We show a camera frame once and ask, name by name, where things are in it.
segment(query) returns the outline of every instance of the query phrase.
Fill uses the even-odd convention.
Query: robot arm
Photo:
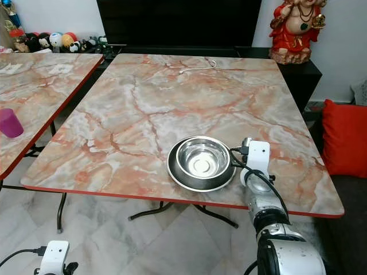
[[[258,275],[325,275],[321,256],[291,225],[284,202],[270,187],[269,143],[245,139],[237,151],[247,157],[240,180],[256,230]]]

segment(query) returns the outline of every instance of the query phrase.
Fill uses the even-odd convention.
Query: cushion
[[[367,178],[367,107],[325,100],[322,158],[330,175]]]

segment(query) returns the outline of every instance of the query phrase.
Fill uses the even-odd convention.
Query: ganesha statue
[[[311,56],[310,41],[325,26],[321,8],[327,0],[285,0],[274,11],[270,57],[280,64],[301,64]]]

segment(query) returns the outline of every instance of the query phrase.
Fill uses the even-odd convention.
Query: tiled floor
[[[19,184],[32,161],[23,159],[5,184]],[[236,221],[238,229],[188,205],[128,221],[129,215],[157,207],[158,202],[68,194],[64,232],[57,234],[60,198],[60,194],[44,192],[0,192],[0,260],[53,239],[70,242],[67,262],[79,263],[75,275],[237,275],[256,259],[255,231],[245,210],[209,207]],[[322,250],[311,218],[292,216],[291,220]],[[0,275],[30,275],[40,262],[36,254],[23,253],[1,267]]]

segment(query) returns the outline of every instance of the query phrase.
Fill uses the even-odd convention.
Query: purple cup
[[[15,138],[23,133],[22,124],[12,109],[0,110],[0,131],[9,138]]]

